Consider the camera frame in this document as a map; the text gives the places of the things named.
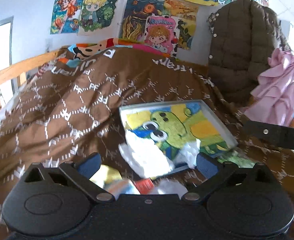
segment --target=pink ruffled fabric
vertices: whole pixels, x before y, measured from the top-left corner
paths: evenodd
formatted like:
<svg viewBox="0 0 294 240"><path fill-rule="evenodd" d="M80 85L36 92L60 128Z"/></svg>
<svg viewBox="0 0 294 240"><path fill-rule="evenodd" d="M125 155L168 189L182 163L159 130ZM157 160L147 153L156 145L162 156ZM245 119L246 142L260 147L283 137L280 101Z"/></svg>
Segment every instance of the pink ruffled fabric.
<svg viewBox="0 0 294 240"><path fill-rule="evenodd" d="M257 100L244 114L253 121L289 126L294 117L294 56L275 49L268 58L270 69L258 76L251 92Z"/></svg>

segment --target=brown patterned bedding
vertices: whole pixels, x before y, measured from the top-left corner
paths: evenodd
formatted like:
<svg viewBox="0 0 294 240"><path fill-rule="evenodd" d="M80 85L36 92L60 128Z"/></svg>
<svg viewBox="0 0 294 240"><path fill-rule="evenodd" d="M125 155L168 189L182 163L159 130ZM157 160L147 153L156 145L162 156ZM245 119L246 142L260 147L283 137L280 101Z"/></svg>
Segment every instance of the brown patterned bedding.
<svg viewBox="0 0 294 240"><path fill-rule="evenodd" d="M143 102L203 99L239 147L266 163L294 201L294 155L242 132L245 117L222 98L207 78L207 67L110 47L86 57L77 68L58 61L47 70L28 85L18 105L0 123L0 239L8 234L1 217L2 203L32 162L56 167L99 152L103 164L124 177L138 179L118 150L118 144L124 142L118 107ZM204 181L196 170L172 176L181 182Z"/></svg>

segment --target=pink poster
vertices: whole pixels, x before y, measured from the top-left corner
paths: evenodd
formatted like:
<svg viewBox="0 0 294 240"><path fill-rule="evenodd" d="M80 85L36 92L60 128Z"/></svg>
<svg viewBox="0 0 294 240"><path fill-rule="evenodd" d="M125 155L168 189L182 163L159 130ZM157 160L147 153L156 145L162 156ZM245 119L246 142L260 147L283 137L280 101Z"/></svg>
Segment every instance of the pink poster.
<svg viewBox="0 0 294 240"><path fill-rule="evenodd" d="M145 26L145 43L161 52L177 56L179 21L182 19L178 17L149 16Z"/></svg>

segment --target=bed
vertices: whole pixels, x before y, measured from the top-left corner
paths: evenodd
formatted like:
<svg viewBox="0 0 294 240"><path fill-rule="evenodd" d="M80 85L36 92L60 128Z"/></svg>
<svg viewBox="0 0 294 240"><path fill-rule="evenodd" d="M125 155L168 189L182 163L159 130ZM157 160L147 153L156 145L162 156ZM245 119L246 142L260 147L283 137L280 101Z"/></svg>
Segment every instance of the bed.
<svg viewBox="0 0 294 240"><path fill-rule="evenodd" d="M25 72L40 67L28 83ZM224 100L207 76L208 67L176 61L143 44L108 39L75 44L0 71L0 84L18 77L19 93L0 110L0 239L6 195L33 162L57 167L99 152L103 164L139 179L122 159L118 107L144 102L202 99L223 121L249 157L266 163L294 202L294 153L242 132L246 117ZM201 184L196 170L170 175Z"/></svg>

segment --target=red package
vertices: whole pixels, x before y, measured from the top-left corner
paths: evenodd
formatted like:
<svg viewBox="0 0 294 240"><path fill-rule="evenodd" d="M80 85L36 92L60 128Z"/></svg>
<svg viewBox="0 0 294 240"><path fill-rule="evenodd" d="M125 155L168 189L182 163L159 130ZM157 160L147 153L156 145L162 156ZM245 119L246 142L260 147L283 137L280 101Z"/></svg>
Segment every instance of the red package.
<svg viewBox="0 0 294 240"><path fill-rule="evenodd" d="M134 185L142 195L148 194L148 192L154 187L151 179L141 179L134 182Z"/></svg>

